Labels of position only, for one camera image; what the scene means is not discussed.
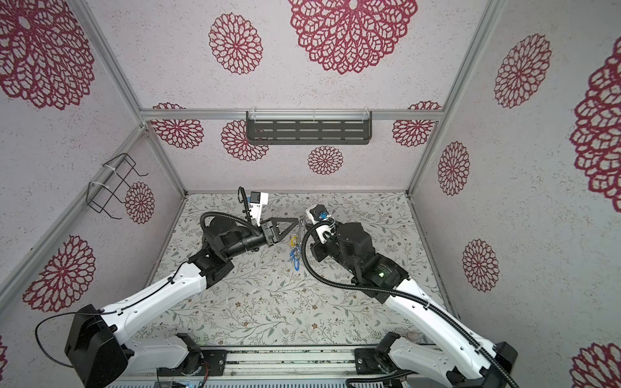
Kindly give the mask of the blue key tag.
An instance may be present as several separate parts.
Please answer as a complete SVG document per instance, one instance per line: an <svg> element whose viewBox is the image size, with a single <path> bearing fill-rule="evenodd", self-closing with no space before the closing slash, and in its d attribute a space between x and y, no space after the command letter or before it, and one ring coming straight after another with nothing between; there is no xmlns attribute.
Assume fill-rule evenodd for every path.
<svg viewBox="0 0 621 388"><path fill-rule="evenodd" d="M289 261L294 265L294 270L296 272L298 272L300 269L300 260L301 260L300 248L298 246L293 246L289 253Z"/></svg>

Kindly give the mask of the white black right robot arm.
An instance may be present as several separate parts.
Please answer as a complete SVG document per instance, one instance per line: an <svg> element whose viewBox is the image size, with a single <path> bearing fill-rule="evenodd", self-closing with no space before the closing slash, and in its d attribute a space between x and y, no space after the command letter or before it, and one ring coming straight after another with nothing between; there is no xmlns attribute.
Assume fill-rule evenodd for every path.
<svg viewBox="0 0 621 388"><path fill-rule="evenodd" d="M392 378L418 374L444 387L516 387L517 351L494 344L438 305L396 262L379 254L357 222L332 219L306 226L302 263L320 283L358 291L403 315L433 341L415 344L390 332L374 351Z"/></svg>

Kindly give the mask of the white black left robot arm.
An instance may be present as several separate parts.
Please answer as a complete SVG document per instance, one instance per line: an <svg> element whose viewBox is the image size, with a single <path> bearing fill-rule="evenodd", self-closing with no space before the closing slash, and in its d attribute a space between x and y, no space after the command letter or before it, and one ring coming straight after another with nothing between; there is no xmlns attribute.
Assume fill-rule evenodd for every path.
<svg viewBox="0 0 621 388"><path fill-rule="evenodd" d="M134 335L184 299L218 284L233 270L234 257L281 242L298 224L296 218L270 218L254 225L228 213L203 213L202 248L172 274L119 302L102 309L88 305L75 314L65 354L82 384L105 387L124 373L150 370L202 372L202 349L189 334L151 340Z"/></svg>

